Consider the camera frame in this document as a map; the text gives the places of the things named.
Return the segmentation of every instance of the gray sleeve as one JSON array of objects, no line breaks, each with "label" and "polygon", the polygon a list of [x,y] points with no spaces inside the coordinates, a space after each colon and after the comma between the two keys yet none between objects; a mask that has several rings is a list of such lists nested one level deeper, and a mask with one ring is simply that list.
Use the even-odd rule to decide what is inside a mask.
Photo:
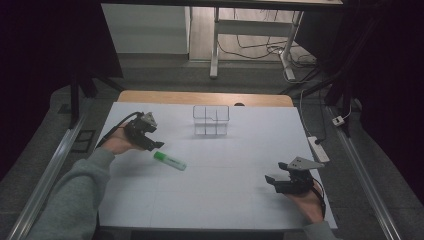
[{"label": "gray sleeve", "polygon": [[77,161],[53,188],[26,239],[91,239],[114,158],[98,148],[87,160]]},{"label": "gray sleeve", "polygon": [[334,236],[327,221],[305,226],[303,231],[310,240],[341,240]]}]

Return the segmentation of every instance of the hand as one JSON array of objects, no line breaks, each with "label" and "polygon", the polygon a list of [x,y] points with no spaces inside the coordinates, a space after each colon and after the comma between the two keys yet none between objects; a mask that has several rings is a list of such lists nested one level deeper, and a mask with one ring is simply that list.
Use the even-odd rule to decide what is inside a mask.
[{"label": "hand", "polygon": [[127,123],[122,124],[119,128],[110,135],[105,143],[102,144],[102,148],[111,151],[114,155],[124,153],[130,149],[138,149],[144,151],[143,148],[132,144],[125,136],[124,127]]},{"label": "hand", "polygon": [[[314,188],[322,194],[321,188],[314,180]],[[312,190],[303,194],[284,194],[290,200],[292,200],[299,208],[300,212],[308,219],[311,223],[320,223],[324,221],[322,216],[321,202]]]}]

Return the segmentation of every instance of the white paper sheet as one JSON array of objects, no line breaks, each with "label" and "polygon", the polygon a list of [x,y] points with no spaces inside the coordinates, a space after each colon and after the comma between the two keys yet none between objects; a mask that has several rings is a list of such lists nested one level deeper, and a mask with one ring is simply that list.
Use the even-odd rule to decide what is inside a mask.
[{"label": "white paper sheet", "polygon": [[[155,150],[117,156],[99,209],[102,226],[289,230],[306,224],[264,177],[288,179],[278,162],[313,160],[296,108],[230,107],[227,135],[199,136],[192,105],[114,103],[101,136],[136,111],[153,113],[158,128],[146,136],[165,142],[160,151],[187,168],[154,160]],[[337,228],[326,202],[326,220]]]}]

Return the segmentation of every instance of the marker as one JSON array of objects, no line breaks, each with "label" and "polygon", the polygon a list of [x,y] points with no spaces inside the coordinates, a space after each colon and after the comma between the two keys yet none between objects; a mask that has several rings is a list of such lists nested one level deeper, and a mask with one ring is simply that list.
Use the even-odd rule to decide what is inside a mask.
[{"label": "marker", "polygon": [[165,163],[165,164],[167,164],[171,167],[174,167],[174,168],[176,168],[180,171],[184,171],[185,168],[187,167],[186,163],[184,163],[184,162],[182,162],[182,161],[180,161],[176,158],[170,157],[170,156],[166,155],[165,153],[162,153],[162,152],[159,152],[159,151],[156,151],[155,155],[153,155],[153,157],[156,160],[159,160],[159,161],[161,161],[161,162],[163,162],[163,163]]}]

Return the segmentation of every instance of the wooden floor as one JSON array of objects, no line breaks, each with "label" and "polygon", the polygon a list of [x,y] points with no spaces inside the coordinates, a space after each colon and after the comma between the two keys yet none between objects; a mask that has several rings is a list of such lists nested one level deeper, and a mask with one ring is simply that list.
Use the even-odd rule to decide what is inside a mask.
[{"label": "wooden floor", "polygon": [[[251,20],[251,21],[269,21],[269,22],[291,22],[292,11],[277,11],[277,10],[253,10],[253,9],[233,9],[233,8],[221,8],[220,19],[240,19],[240,20]],[[192,8],[192,23],[191,23],[191,34],[190,34],[190,60],[210,60],[212,54],[212,42],[213,42],[213,29],[214,29],[214,9],[205,7],[193,7]],[[254,60],[254,61],[276,61],[280,59],[277,54],[270,54],[263,58],[258,58],[268,54],[266,46],[242,48],[251,45],[260,45],[269,43],[272,46],[284,47],[284,41],[287,38],[283,37],[263,37],[263,36],[237,36],[236,35],[219,35],[218,41],[223,50],[226,52],[237,53],[247,57],[255,58],[249,59],[247,57],[241,57],[234,54],[228,54],[219,49],[218,59],[219,60]],[[301,47],[293,47],[291,49],[293,59],[301,55],[309,54]],[[304,56],[302,61],[313,62],[315,58],[313,56]]]}]

